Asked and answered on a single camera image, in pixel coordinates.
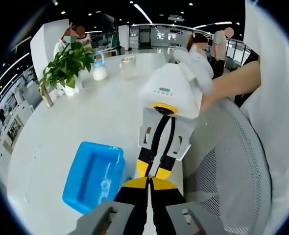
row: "blue plastic container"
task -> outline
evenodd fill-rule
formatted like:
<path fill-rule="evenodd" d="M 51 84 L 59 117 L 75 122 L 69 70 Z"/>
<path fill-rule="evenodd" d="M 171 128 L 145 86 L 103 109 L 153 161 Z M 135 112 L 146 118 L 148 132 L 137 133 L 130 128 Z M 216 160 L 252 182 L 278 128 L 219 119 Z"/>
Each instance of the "blue plastic container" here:
<path fill-rule="evenodd" d="M 113 200 L 122 182 L 125 160 L 118 147 L 82 142 L 69 171 L 63 201 L 86 214 L 105 200 Z"/>

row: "person's hand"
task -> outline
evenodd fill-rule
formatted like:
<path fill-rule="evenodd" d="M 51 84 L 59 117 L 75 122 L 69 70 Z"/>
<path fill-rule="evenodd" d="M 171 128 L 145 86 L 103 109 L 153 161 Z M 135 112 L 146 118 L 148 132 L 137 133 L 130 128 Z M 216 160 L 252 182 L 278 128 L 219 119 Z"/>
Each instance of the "person's hand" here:
<path fill-rule="evenodd" d="M 202 95 L 202 100 L 201 100 L 201 106 L 200 106 L 200 111 L 205 111 L 213 102 L 214 98 L 212 95 Z"/>

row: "person's arm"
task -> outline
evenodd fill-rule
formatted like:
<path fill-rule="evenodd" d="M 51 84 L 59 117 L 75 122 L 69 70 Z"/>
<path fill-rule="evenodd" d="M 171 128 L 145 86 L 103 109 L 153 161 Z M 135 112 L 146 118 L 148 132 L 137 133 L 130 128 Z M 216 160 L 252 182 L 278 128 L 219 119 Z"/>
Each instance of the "person's arm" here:
<path fill-rule="evenodd" d="M 261 86 L 260 60 L 250 62 L 213 80 L 212 94 L 202 96 L 201 110 L 205 110 L 217 99 L 250 93 L 259 86 Z"/>

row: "window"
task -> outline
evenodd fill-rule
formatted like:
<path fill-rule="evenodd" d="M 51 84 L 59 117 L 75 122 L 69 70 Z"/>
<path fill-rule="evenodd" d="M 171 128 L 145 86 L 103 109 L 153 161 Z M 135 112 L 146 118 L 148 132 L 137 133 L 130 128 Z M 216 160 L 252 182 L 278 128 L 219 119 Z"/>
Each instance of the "window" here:
<path fill-rule="evenodd" d="M 176 41 L 176 33 L 169 33 L 168 40 L 174 39 Z"/>
<path fill-rule="evenodd" d="M 164 40 L 164 33 L 158 33 L 158 39 Z"/>

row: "white table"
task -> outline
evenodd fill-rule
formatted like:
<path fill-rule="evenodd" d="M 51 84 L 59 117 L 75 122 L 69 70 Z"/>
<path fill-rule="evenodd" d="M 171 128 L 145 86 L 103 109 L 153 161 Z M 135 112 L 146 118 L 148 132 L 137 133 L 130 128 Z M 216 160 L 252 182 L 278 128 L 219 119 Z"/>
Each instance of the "white table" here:
<path fill-rule="evenodd" d="M 58 98 L 50 109 L 42 102 L 23 128 L 11 157 L 7 194 L 33 235 L 65 235 L 75 228 L 81 214 L 62 201 L 62 194 L 82 141 L 121 147 L 125 174 L 135 174 L 142 123 L 138 89 L 166 62 L 162 54 L 136 54 L 139 76 L 124 81 L 118 72 L 126 56 L 107 58 L 108 79 L 88 82 L 89 89 Z M 176 162 L 169 180 L 183 193 L 181 162 Z M 144 234 L 154 234 L 154 226 L 147 227 Z"/>

